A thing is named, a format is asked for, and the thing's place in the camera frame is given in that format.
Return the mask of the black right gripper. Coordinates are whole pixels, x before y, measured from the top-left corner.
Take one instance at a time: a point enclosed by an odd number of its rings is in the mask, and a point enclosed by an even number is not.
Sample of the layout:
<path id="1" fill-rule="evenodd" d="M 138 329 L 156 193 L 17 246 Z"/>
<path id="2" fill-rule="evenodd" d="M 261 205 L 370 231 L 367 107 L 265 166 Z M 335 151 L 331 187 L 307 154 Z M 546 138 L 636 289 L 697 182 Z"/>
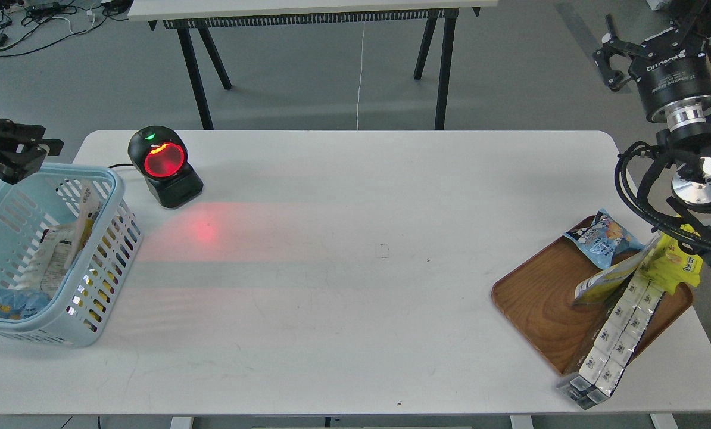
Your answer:
<path id="1" fill-rule="evenodd" d="M 711 107 L 711 1 L 684 1 L 676 11 L 666 30 L 641 43 L 623 41 L 608 14 L 607 33 L 592 53 L 612 92 L 635 82 L 650 123 L 665 122 L 683 105 Z"/>

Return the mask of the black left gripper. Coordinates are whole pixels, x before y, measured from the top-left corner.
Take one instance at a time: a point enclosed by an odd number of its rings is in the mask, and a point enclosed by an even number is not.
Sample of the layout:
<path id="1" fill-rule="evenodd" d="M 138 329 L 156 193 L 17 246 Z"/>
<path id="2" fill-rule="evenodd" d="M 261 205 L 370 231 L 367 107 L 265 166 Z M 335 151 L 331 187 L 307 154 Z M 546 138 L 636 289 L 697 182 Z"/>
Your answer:
<path id="1" fill-rule="evenodd" d="M 0 179 L 11 185 L 40 171 L 46 157 L 61 154 L 64 141 L 47 139 L 45 127 L 0 119 Z"/>

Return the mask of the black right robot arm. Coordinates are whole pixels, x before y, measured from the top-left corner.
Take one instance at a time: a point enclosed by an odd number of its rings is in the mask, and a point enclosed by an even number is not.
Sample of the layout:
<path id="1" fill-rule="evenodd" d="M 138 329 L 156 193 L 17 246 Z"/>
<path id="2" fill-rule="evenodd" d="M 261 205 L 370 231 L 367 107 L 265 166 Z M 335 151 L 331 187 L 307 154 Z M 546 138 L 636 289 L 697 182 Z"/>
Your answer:
<path id="1" fill-rule="evenodd" d="M 654 230 L 711 268 L 711 1 L 684 1 L 671 26 L 641 43 L 623 41 L 610 15 L 593 54 L 603 83 L 617 92 L 634 82 L 649 122 L 664 124 L 653 145 L 619 155 L 615 189 Z"/>

